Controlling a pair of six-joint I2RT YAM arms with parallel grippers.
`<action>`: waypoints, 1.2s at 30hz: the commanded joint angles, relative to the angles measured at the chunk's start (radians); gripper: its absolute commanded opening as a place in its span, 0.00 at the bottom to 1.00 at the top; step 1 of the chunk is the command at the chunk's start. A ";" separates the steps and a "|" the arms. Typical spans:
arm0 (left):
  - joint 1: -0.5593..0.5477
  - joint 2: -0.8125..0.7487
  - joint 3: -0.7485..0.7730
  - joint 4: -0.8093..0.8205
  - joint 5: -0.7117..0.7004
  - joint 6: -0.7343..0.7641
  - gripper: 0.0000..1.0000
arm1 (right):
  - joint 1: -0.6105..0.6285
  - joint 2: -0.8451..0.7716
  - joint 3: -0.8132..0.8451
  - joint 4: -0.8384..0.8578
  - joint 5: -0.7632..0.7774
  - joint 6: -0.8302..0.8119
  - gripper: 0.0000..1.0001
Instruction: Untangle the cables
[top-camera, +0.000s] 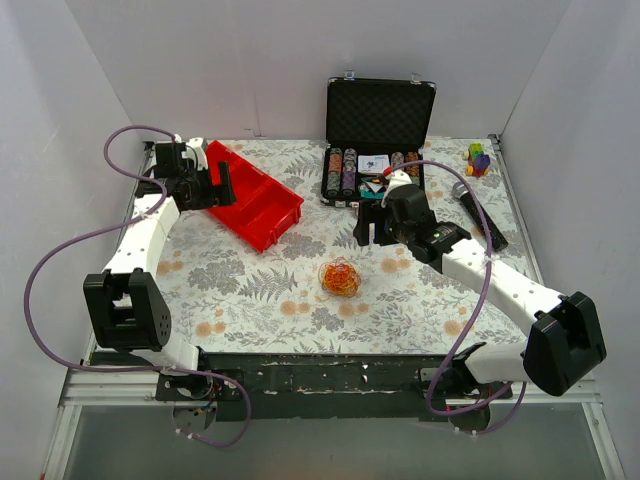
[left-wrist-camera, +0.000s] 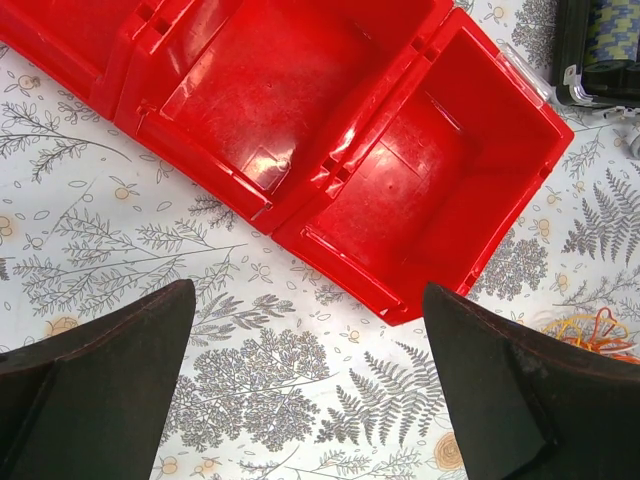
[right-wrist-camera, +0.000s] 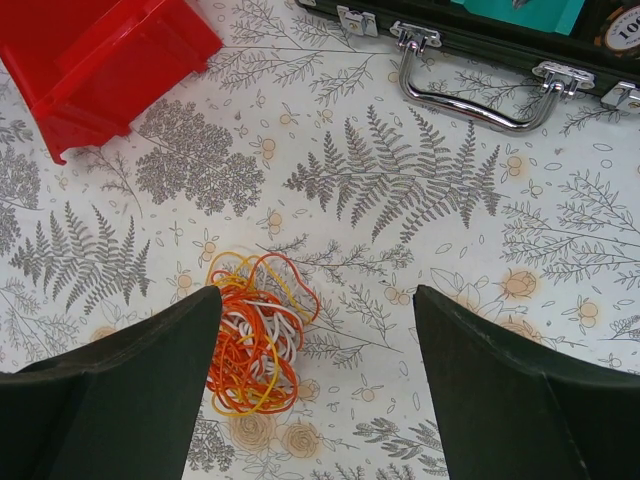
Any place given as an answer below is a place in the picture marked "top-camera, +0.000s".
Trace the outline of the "red plastic compartment bin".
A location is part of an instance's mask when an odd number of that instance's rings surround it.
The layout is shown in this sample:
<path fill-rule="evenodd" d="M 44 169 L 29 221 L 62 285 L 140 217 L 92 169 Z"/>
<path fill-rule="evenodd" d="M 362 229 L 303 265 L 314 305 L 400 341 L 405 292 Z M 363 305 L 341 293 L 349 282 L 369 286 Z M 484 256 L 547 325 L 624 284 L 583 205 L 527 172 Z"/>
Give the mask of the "red plastic compartment bin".
<path fill-rule="evenodd" d="M 269 176 L 219 141 L 206 149 L 215 184 L 221 183 L 218 164 L 226 162 L 236 202 L 207 212 L 229 230 L 263 253 L 301 218 L 302 197 Z"/>

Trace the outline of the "orange rubber band tangle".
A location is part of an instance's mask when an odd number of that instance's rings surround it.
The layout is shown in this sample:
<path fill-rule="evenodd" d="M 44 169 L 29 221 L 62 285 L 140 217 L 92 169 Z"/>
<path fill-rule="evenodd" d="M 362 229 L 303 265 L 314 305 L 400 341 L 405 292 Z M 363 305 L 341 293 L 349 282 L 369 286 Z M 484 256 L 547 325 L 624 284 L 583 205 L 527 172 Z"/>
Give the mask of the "orange rubber band tangle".
<path fill-rule="evenodd" d="M 318 269 L 318 280 L 324 292 L 322 301 L 331 297 L 352 298 L 361 285 L 361 276 L 354 264 L 345 257 L 325 262 Z"/>

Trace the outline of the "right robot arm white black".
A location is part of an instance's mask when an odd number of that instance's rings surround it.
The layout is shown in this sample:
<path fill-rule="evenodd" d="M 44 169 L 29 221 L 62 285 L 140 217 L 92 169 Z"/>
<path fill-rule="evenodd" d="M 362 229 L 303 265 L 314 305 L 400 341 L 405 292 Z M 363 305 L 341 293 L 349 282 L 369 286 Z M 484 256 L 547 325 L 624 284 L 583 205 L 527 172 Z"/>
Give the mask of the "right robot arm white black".
<path fill-rule="evenodd" d="M 437 220 L 414 184 L 360 202 L 354 237 L 361 246 L 405 245 L 419 262 L 482 295 L 525 335 L 523 342 L 477 343 L 455 354 L 436 380 L 442 391 L 471 398 L 494 382 L 531 382 L 561 396 L 607 357 L 590 297 L 563 295 L 490 259 L 468 231 Z"/>

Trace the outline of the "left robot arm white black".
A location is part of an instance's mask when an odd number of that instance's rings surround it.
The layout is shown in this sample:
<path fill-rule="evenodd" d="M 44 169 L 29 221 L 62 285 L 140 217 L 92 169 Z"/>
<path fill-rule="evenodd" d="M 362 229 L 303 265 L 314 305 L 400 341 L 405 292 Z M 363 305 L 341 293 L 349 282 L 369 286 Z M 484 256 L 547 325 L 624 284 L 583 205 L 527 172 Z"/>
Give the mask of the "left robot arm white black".
<path fill-rule="evenodd" d="M 158 142 L 150 177 L 141 182 L 132 216 L 116 253 L 100 274 L 89 274 L 83 292 L 97 343 L 102 348 L 137 355 L 160 368 L 183 369 L 178 387 L 193 400 L 213 386 L 211 373 L 198 366 L 199 350 L 172 334 L 172 320 L 156 273 L 170 230 L 184 211 L 226 207 L 236 202 L 226 161 L 209 168 L 202 137 L 186 142 Z"/>

